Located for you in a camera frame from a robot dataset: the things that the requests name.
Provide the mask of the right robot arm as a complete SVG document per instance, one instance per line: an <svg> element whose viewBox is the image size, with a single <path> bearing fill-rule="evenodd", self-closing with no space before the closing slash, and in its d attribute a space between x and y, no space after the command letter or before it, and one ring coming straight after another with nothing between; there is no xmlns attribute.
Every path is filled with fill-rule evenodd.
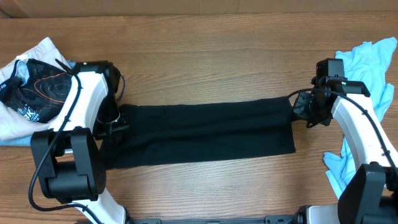
<svg viewBox="0 0 398 224"><path fill-rule="evenodd" d="M338 203L303 206L291 223L397 223L397 151L386 136L363 82L345 77L343 61L317 63L313 88L295 91L295 119L306 127L335 119L353 155L356 173Z"/></svg>

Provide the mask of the black t-shirt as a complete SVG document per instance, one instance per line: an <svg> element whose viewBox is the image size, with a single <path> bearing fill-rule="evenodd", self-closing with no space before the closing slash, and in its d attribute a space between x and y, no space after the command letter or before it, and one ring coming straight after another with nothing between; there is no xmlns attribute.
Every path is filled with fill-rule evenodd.
<svg viewBox="0 0 398 224"><path fill-rule="evenodd" d="M130 127L100 147L107 169L295 152L285 97L205 105L122 105Z"/></svg>

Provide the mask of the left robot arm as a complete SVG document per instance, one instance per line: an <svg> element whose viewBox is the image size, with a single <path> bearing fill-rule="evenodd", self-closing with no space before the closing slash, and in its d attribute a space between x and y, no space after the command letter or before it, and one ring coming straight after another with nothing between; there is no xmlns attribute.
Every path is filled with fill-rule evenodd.
<svg viewBox="0 0 398 224"><path fill-rule="evenodd" d="M99 139L128 129L115 94L120 71L109 61L78 62L67 73L72 86L50 127L35 132L30 148L36 170L28 199L41 212L79 210L90 223L132 223L106 189Z"/></svg>

